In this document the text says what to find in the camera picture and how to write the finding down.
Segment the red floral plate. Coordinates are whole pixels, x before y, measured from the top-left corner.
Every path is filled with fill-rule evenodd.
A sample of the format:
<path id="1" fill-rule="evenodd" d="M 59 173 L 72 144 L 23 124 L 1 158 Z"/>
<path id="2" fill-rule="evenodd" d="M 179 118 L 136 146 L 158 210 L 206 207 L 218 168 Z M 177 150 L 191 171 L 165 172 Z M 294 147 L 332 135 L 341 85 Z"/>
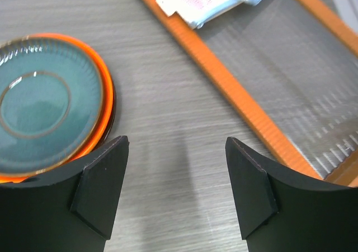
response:
<path id="1" fill-rule="evenodd" d="M 107 139 L 107 137 L 109 136 L 110 134 L 110 131 L 112 129 L 112 126 L 113 126 L 113 123 L 114 123 L 114 120 L 115 120 L 115 115 L 116 115 L 116 107 L 117 107 L 117 96 L 116 96 L 116 88 L 114 86 L 114 84 L 112 84 L 112 88 L 113 88 L 113 105 L 112 105 L 112 110 L 111 110 L 111 116 L 110 116 L 110 119 L 109 119 L 109 122 L 107 124 L 107 127 L 106 127 L 106 130 L 103 134 L 103 137 L 102 137 L 102 140 L 105 141 Z"/>

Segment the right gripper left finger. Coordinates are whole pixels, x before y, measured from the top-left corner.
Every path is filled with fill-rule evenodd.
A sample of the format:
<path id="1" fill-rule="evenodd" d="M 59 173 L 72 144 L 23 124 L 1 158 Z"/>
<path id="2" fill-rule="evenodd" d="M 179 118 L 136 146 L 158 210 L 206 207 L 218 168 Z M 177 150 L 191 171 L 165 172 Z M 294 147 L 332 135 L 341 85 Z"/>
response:
<path id="1" fill-rule="evenodd" d="M 129 155 L 117 137 L 21 183 L 1 185 L 2 251 L 103 251 Z"/>

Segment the dark plate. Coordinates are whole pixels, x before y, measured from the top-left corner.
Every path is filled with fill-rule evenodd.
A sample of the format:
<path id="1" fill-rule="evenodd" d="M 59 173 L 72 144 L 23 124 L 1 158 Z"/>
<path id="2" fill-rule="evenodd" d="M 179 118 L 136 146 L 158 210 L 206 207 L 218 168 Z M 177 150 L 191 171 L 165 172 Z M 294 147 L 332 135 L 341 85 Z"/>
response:
<path id="1" fill-rule="evenodd" d="M 103 83 L 73 43 L 33 36 L 1 46 L 1 175 L 35 175 L 67 162 L 101 116 Z"/>

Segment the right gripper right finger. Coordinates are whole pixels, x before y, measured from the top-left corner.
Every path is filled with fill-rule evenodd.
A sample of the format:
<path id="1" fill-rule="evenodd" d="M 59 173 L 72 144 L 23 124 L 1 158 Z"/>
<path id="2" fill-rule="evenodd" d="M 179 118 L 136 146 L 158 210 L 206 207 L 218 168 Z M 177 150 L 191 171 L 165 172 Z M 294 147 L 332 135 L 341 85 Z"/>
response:
<path id="1" fill-rule="evenodd" d="M 356 188 L 301 174 L 233 137 L 225 152 L 249 251 L 357 250 Z"/>

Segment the orange plate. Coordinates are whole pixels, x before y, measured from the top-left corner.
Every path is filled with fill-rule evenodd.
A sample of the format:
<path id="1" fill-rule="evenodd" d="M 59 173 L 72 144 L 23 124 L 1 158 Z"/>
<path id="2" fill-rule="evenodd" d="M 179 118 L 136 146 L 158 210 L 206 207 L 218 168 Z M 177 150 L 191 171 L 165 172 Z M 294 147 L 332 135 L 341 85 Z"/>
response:
<path id="1" fill-rule="evenodd" d="M 106 130 L 107 124 L 109 122 L 112 105 L 113 105 L 113 88 L 112 88 L 113 81 L 110 72 L 108 70 L 108 67 L 106 63 L 103 61 L 103 59 L 101 58 L 101 56 L 85 42 L 82 42 L 79 39 L 73 38 L 68 35 L 49 33 L 49 32 L 27 35 L 15 40 L 5 42 L 1 44 L 1 48 L 6 48 L 12 43 L 17 43 L 17 42 L 22 43 L 27 39 L 34 39 L 34 38 L 58 39 L 79 47 L 80 50 L 84 51 L 86 54 L 88 54 L 91 57 L 92 61 L 94 62 L 94 64 L 96 65 L 97 69 L 99 69 L 100 72 L 101 82 L 103 85 L 103 100 L 102 100 L 102 110 L 101 110 L 100 119 L 97 122 L 89 139 L 85 141 L 83 146 L 76 153 L 72 154 L 66 161 L 63 162 L 64 164 L 66 164 L 89 154 L 97 146 L 99 146 L 102 142 L 104 142 L 102 140 L 102 137 Z"/>

